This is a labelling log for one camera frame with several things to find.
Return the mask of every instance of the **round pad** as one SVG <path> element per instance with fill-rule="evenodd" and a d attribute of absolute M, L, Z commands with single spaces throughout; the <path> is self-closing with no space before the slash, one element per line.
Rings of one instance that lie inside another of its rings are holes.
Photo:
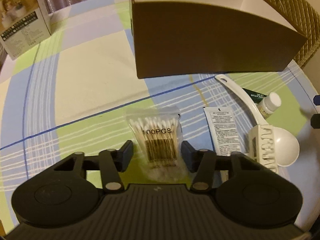
<path fill-rule="evenodd" d="M 215 199 L 227 217 L 256 228 L 294 222 L 302 206 L 297 187 L 271 171 L 243 171 L 218 187 Z"/>
<path fill-rule="evenodd" d="M 73 172 L 55 171 L 35 176 L 12 195 L 12 207 L 20 222 L 37 227 L 69 225 L 92 212 L 99 200 L 93 184 Z"/>

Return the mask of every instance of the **brown box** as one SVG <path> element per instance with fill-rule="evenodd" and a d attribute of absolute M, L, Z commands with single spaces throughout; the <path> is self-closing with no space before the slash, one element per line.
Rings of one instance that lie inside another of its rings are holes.
<path fill-rule="evenodd" d="M 130 0 L 138 78 L 282 71 L 307 38 L 266 0 Z"/>

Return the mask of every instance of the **bottle cap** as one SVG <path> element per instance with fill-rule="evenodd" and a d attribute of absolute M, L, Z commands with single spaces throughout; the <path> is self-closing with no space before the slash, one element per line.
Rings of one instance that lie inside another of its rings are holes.
<path fill-rule="evenodd" d="M 281 106 L 281 98 L 275 92 L 271 92 L 266 98 L 264 98 L 264 103 L 266 107 L 274 112 Z"/>

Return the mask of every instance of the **cardboard box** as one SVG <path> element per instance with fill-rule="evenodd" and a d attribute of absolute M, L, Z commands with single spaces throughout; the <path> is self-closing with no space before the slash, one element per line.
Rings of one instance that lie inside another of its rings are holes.
<path fill-rule="evenodd" d="M 0 0 L 0 42 L 12 59 L 50 37 L 45 0 Z"/>
<path fill-rule="evenodd" d="M 130 0 L 138 78 L 282 71 L 307 41 L 267 0 Z"/>

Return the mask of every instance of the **plastic spoon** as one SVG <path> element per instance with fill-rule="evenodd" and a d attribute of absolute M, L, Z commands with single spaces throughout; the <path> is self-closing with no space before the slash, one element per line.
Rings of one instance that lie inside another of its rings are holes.
<path fill-rule="evenodd" d="M 223 74 L 216 75 L 215 79 L 234 92 L 246 104 L 257 124 L 268 124 L 250 96 L 238 84 Z M 282 167 L 290 166 L 299 156 L 299 142 L 293 134 L 280 127 L 274 126 L 273 132 L 275 138 L 276 162 Z"/>

